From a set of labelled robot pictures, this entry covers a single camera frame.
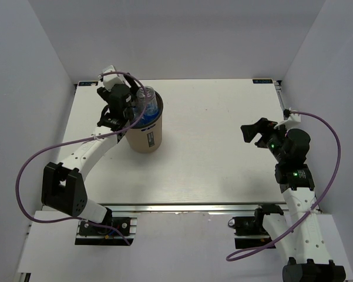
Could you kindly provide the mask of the clear bottle blue label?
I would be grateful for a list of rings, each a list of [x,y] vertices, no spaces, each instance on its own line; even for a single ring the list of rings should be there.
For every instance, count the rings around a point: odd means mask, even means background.
[[[152,122],[159,113],[159,108],[156,100],[156,92],[150,87],[145,87],[146,92],[139,88],[137,91],[137,111],[144,114],[142,116],[142,123],[146,124]]]
[[[138,121],[136,126],[140,126],[143,123],[143,118],[140,117],[143,111],[143,100],[136,98],[132,103],[132,110],[133,110],[133,119],[131,123]]]

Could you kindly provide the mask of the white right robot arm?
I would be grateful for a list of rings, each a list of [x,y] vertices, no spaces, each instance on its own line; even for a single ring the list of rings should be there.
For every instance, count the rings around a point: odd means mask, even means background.
[[[265,204],[255,211],[254,229],[269,234],[285,265],[283,281],[345,281],[344,266],[334,263],[325,245],[318,215],[315,185],[306,164],[311,138],[301,129],[289,129],[287,122],[277,123],[264,117],[252,125],[242,125],[246,143],[256,135],[259,148],[275,157],[275,179],[287,204],[292,222],[291,232],[281,208]]]

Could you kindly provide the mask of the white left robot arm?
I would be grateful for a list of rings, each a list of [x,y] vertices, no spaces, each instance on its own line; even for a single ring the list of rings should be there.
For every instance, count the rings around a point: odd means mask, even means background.
[[[71,217],[91,221],[94,230],[107,234],[112,229],[112,212],[88,198],[85,180],[103,155],[124,137],[126,132],[105,135],[127,126],[133,118],[133,99],[125,84],[115,84],[111,90],[99,87],[97,93],[107,105],[92,134],[93,139],[82,143],[61,162],[45,166],[41,202]]]

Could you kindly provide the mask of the brown bin with black rim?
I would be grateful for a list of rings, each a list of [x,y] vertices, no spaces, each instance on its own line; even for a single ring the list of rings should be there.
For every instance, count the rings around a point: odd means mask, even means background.
[[[149,123],[130,128],[125,138],[132,150],[138,153],[151,153],[159,148],[162,143],[162,114],[164,104],[162,97],[156,92],[156,100],[159,108],[157,117]]]

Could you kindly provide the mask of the left blue table sticker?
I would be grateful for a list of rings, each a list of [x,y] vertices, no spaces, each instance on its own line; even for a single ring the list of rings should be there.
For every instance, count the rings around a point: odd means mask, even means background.
[[[98,81],[80,81],[78,83],[79,87],[82,86],[97,86],[98,85]]]

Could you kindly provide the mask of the blue table sticker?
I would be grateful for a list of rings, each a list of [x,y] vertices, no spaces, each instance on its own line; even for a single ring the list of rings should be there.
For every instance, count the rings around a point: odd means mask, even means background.
[[[79,87],[82,86],[97,86],[98,85],[98,81],[80,81],[78,83]]]
[[[272,79],[252,79],[253,84],[273,84]]]

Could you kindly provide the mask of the right blue table sticker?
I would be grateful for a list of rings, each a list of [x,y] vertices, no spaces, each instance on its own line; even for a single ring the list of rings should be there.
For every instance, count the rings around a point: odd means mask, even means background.
[[[272,79],[252,79],[253,84],[273,84]]]

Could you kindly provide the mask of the aluminium table frame rail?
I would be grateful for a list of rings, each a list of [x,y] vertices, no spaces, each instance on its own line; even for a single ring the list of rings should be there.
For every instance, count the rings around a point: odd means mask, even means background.
[[[275,158],[244,142],[241,125],[259,118],[281,121],[272,83],[250,79],[147,80],[164,103],[162,143],[149,154],[123,140],[90,171],[90,199],[165,212],[253,209],[284,204],[275,181]]]

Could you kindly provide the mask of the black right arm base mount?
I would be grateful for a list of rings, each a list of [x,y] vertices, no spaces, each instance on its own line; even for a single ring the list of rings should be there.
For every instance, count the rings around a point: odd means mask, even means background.
[[[265,246],[271,241],[263,227],[264,216],[271,214],[283,216],[284,212],[276,204],[261,204],[255,209],[253,216],[236,216],[228,221],[228,227],[235,230],[234,242],[237,250]]]

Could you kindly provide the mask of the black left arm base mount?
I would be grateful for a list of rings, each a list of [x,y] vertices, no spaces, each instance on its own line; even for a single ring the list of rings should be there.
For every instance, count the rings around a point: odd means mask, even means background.
[[[113,212],[108,221],[79,222],[75,245],[77,246],[131,246],[135,240],[137,217],[133,213]]]

